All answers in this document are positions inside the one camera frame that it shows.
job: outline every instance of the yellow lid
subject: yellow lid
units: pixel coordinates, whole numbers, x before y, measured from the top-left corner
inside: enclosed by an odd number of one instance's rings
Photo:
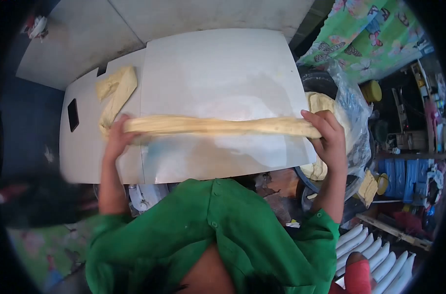
[[[388,175],[386,173],[382,173],[378,179],[376,180],[376,182],[378,183],[378,195],[383,195],[386,191],[386,188],[388,187],[389,184],[389,180],[388,180]]]
[[[361,91],[367,102],[378,102],[382,99],[382,89],[376,80],[371,80],[363,85]]]

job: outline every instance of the hand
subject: hand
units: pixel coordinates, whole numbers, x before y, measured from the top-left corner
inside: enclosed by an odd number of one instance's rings
[[[126,146],[128,146],[133,138],[138,135],[138,133],[135,132],[124,132],[123,126],[129,119],[130,117],[128,115],[123,114],[118,121],[113,123],[108,133],[108,143],[105,148],[103,160],[115,162],[115,160],[125,151]]]
[[[336,117],[329,110],[316,113],[302,110],[302,116],[323,136],[320,139],[310,139],[310,142],[319,158],[326,163],[328,172],[347,173],[344,128]]]

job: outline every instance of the dark hair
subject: dark hair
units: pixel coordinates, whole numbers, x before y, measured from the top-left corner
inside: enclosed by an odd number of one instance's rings
[[[174,294],[188,287],[188,285],[168,285],[167,277],[170,265],[157,265],[129,292],[128,277],[115,281],[114,294]],[[273,274],[254,273],[245,278],[245,293],[247,294],[284,294],[285,289]]]

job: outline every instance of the shirt sleeve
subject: shirt sleeve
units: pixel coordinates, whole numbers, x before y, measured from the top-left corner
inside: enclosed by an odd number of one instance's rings
[[[318,282],[314,293],[327,293],[336,272],[339,224],[320,209],[314,214],[309,213],[293,240],[316,271]]]
[[[94,229],[89,243],[85,276],[92,293],[107,294],[113,293],[117,279],[126,278],[126,271],[101,262],[101,247],[106,245],[101,242],[101,237],[108,232],[126,226],[132,220],[132,217],[130,215],[101,215],[100,218],[100,224]]]

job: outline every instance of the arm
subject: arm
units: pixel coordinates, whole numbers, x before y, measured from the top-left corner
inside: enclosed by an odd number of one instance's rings
[[[316,114],[303,110],[302,115],[323,136],[321,139],[310,141],[319,158],[327,165],[327,176],[311,210],[316,212],[324,209],[335,223],[340,223],[344,212],[348,166],[344,128],[328,110],[319,111]]]
[[[110,129],[107,147],[102,159],[99,212],[101,215],[129,214],[128,200],[116,169],[117,158],[125,151],[136,133],[124,133],[123,124],[129,117],[122,115]]]

